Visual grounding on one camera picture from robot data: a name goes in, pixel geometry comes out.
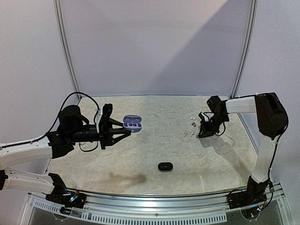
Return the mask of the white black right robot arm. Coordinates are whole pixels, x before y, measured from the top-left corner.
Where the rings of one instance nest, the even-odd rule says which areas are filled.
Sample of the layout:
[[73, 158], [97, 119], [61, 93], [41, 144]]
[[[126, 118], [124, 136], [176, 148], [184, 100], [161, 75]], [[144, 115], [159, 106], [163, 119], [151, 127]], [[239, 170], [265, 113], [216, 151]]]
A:
[[227, 195], [230, 209], [263, 203], [257, 211], [264, 209], [267, 202], [265, 190], [274, 191], [270, 174], [279, 140], [286, 132], [289, 119], [287, 112], [274, 92], [259, 93], [222, 100], [212, 96], [207, 100], [209, 112], [199, 112], [198, 138], [220, 136], [220, 126], [229, 122], [231, 114], [254, 113], [260, 143], [254, 170], [247, 181], [246, 190], [233, 190]]

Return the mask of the black earbud charging case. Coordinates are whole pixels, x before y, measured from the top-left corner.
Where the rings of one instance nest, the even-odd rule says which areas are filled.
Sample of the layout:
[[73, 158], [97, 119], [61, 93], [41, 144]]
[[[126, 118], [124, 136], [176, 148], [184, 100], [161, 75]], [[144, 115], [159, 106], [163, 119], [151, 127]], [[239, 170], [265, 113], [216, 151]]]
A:
[[161, 162], [157, 165], [157, 169], [162, 173], [171, 172], [173, 164], [171, 162]]

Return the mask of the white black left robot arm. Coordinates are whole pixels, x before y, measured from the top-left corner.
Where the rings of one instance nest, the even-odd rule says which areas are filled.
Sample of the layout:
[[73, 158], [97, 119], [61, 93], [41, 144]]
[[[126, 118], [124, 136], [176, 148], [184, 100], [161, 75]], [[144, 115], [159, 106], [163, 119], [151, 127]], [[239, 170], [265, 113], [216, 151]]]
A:
[[70, 191], [58, 174], [31, 173], [13, 167], [36, 160], [64, 157], [74, 150], [77, 143], [97, 142], [104, 150], [129, 137], [131, 131], [110, 117], [112, 111], [113, 105], [105, 104], [97, 110], [95, 121], [90, 124], [90, 121], [81, 114], [79, 106], [69, 105], [58, 113], [57, 130], [25, 142], [2, 144], [0, 188], [40, 192], [50, 202], [64, 205], [65, 208], [82, 209], [86, 194], [79, 190]]

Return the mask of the purple earbud charging case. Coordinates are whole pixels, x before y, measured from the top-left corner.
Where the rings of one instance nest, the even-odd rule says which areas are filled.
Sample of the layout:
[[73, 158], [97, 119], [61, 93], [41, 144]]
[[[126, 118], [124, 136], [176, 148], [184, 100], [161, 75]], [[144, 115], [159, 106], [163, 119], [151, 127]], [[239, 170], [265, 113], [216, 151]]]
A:
[[123, 128], [131, 133], [138, 133], [142, 129], [142, 118], [138, 115], [126, 115], [123, 118]]

